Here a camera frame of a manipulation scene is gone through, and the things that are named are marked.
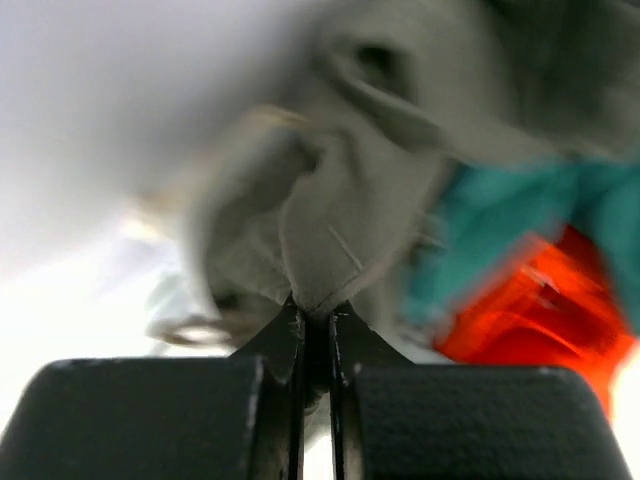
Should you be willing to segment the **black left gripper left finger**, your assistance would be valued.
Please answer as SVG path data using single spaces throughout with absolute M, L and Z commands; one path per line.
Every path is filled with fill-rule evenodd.
M 305 326 L 287 301 L 229 357 L 52 362 L 1 440 L 5 479 L 299 479 Z

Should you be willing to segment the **olive green shorts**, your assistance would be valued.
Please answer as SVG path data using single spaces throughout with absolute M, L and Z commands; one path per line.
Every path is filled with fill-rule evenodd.
M 423 222 L 456 174 L 639 167 L 635 1 L 365 1 L 316 53 L 300 112 L 254 117 L 212 172 L 162 200 L 181 224 L 175 280 L 189 303 L 154 299 L 154 340 L 188 345 L 197 330 L 241 347 L 292 297 L 316 321 L 349 302 L 408 354 L 461 363 L 435 340 L 542 236 L 526 234 L 445 314 L 409 324 L 408 273 L 435 239 Z

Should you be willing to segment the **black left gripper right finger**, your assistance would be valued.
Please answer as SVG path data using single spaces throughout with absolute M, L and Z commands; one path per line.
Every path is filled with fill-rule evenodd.
M 328 324 L 339 479 L 626 479 L 584 379 L 567 369 L 418 365 L 349 305 Z

